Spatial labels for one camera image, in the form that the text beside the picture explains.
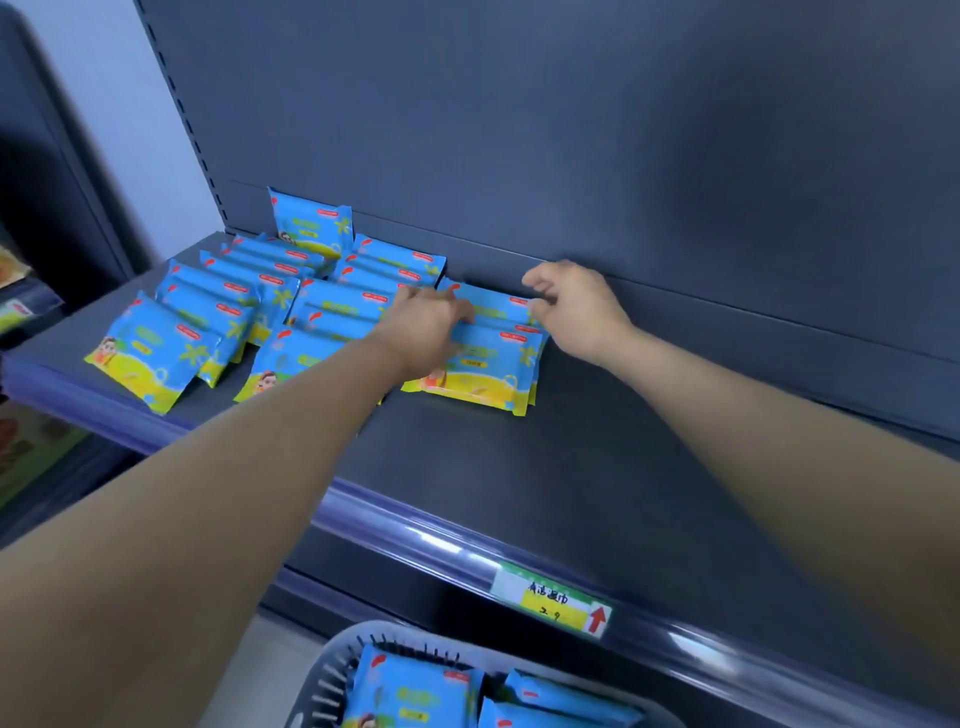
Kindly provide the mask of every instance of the hand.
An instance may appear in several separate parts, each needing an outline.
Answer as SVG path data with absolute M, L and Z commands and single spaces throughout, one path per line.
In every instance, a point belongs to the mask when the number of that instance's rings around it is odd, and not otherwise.
M 457 352 L 450 332 L 461 321 L 473 323 L 473 304 L 452 291 L 400 288 L 367 339 L 398 356 L 403 381 L 419 379 Z
M 589 268 L 569 260 L 541 263 L 523 284 L 544 296 L 528 308 L 557 346 L 591 364 L 604 366 L 616 341 L 634 330 L 603 276 Z

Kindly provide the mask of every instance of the gray plastic basket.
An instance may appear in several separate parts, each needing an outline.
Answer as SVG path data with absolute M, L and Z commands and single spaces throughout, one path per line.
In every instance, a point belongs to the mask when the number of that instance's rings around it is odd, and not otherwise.
M 356 667 L 360 653 L 368 643 L 374 643 L 381 649 L 396 654 L 428 659 L 459 669 L 479 667 L 488 674 L 521 669 L 571 688 L 635 705 L 647 714 L 645 725 L 652 728 L 684 727 L 676 716 L 658 703 L 628 692 L 598 685 L 513 655 L 449 640 L 402 624 L 365 621 L 345 629 L 326 644 L 300 688 L 285 728 L 333 728 L 340 724 L 346 707 L 345 688 L 348 675 Z

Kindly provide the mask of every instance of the blue wet wipes package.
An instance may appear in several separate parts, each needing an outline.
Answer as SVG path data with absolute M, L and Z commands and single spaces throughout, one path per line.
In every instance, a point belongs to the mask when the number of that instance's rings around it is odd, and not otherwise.
M 231 247 L 228 243 L 220 246 L 220 255 L 222 257 L 229 257 L 234 263 L 243 263 L 244 265 L 250 265 L 254 268 L 263 268 L 278 276 L 296 276 L 303 280 L 312 278 L 315 273 L 314 269 L 309 265 L 298 265 L 297 263 L 286 260 L 276 260 L 275 258 L 266 257 L 259 253 L 253 253 L 246 248 Z
M 84 361 L 164 415 L 221 338 L 214 331 L 184 321 L 139 291 Z
M 542 334 L 474 324 L 457 324 L 450 338 L 460 351 L 444 370 L 403 384 L 404 392 L 429 392 L 455 400 L 527 414 Z
M 343 728 L 466 728 L 470 675 L 367 644 L 344 710 Z
M 330 280 L 388 293 L 395 293 L 404 286 L 433 285 L 425 273 L 394 268 L 378 260 L 363 259 L 354 253 L 337 261 Z
M 394 268 L 424 273 L 430 277 L 430 285 L 437 282 L 446 265 L 446 258 L 442 255 L 412 251 L 409 248 L 384 240 L 377 240 L 367 235 L 358 234 L 354 238 L 352 252 L 386 263 Z
M 376 321 L 361 319 L 356 316 L 345 316 L 333 311 L 322 311 L 319 308 L 308 306 L 301 312 L 300 317 L 292 326 L 304 331 L 329 336 L 337 341 L 352 341 L 353 339 L 362 339 L 373 331 Z
M 364 290 L 351 285 L 337 285 L 329 280 L 307 279 L 300 285 L 300 292 L 290 308 L 287 323 L 297 323 L 300 313 L 307 309 L 332 311 L 344 316 L 379 321 L 393 302 L 393 294 Z
M 248 281 L 224 278 L 205 268 L 191 268 L 171 258 L 164 280 L 176 278 L 184 283 L 202 288 L 218 298 L 235 301 L 243 306 L 259 306 L 263 301 L 263 285 L 250 284 Z
M 255 346 L 261 346 L 274 330 L 283 326 L 290 306 L 300 291 L 299 278 L 276 276 L 262 268 L 214 257 L 207 251 L 200 251 L 200 262 L 207 271 L 218 276 L 263 286 L 263 301 L 253 314 L 253 323 L 247 341 Z
M 546 713 L 513 703 L 495 703 L 484 698 L 478 728 L 596 728 L 591 720 L 580 720 L 556 713 Z
M 280 240 L 337 259 L 353 247 L 353 210 L 321 205 L 268 187 Z
M 618 728 L 638 725 L 646 719 L 643 711 L 632 706 L 576 691 L 518 670 L 513 670 L 504 684 L 513 691 L 517 701 L 532 708 L 566 713 Z
M 509 293 L 500 293 L 491 291 L 489 288 L 481 288 L 477 285 L 468 283 L 459 283 L 444 276 L 437 284 L 438 291 L 453 291 L 453 294 L 460 299 L 467 299 L 473 304 L 473 311 L 478 320 L 482 318 L 496 319 L 498 321 L 509 321 L 512 324 L 523 324 L 525 326 L 536 328 L 539 323 L 527 310 L 529 299 L 520 296 L 511 296 Z M 530 387 L 529 404 L 537 403 L 537 385 L 540 382 L 540 355 L 546 347 L 546 342 L 550 334 L 542 331 L 543 338 L 540 340 L 540 351 L 537 352 L 537 364 L 534 367 L 534 381 Z
M 342 341 L 326 336 L 295 328 L 281 328 L 256 353 L 250 376 L 233 401 L 248 400 L 266 392 L 281 381 L 323 361 L 343 346 Z
M 270 260 L 276 260 L 281 263 L 290 263 L 291 265 L 309 268 L 316 276 L 326 268 L 326 258 L 319 253 L 297 248 L 296 246 L 284 243 L 279 238 L 257 237 L 248 238 L 237 235 L 230 243 L 233 247 L 242 250 L 244 253 L 252 253 L 260 257 L 266 257 Z
M 242 352 L 255 309 L 218 298 L 202 288 L 180 281 L 176 275 L 168 276 L 157 287 L 156 300 L 190 323 L 223 336 L 197 372 L 200 379 L 215 387 L 227 364 L 238 350 Z

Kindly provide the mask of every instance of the price tag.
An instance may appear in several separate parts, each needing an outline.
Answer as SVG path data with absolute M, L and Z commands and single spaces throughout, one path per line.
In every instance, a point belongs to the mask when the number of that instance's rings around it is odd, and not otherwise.
M 500 562 L 490 593 L 524 612 L 596 639 L 603 636 L 613 613 L 609 604 L 505 561 Z

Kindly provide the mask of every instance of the forearm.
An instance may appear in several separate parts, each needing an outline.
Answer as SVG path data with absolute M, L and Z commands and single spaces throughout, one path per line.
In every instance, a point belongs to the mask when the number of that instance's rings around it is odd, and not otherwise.
M 143 703 L 142 719 L 192 724 L 341 451 L 398 379 L 389 350 L 355 342 L 5 551 L 5 714 L 34 722 L 43 703 L 38 722 L 99 725 L 104 705 L 122 723 Z M 70 678 L 51 680 L 51 661 Z
M 960 465 L 638 331 L 604 364 L 799 560 L 960 662 Z

